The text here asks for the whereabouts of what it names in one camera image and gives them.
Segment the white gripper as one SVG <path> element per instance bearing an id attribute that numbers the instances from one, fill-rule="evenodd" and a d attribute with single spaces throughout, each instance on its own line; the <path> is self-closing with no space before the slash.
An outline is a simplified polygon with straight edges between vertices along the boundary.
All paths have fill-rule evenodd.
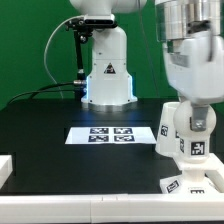
<path id="1" fill-rule="evenodd" d="M 224 101 L 224 39 L 213 37 L 213 57 L 209 61 L 209 32 L 195 33 L 169 52 L 163 44 L 168 83 L 192 103 L 191 129 L 205 131 L 207 105 Z"/>

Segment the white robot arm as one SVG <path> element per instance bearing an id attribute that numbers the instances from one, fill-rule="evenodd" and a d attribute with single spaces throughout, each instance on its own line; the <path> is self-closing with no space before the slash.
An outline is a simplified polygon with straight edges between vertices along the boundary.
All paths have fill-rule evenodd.
<path id="1" fill-rule="evenodd" d="M 144 65 L 138 42 L 127 44 L 117 14 L 141 10 L 147 0 L 69 0 L 80 12 L 69 23 L 78 40 L 92 42 L 92 70 L 85 106 L 122 108 L 137 101 L 127 56 Z M 168 83 L 190 102 L 189 125 L 208 127 L 209 105 L 224 100 L 224 0 L 155 0 L 157 39 L 162 43 Z"/>

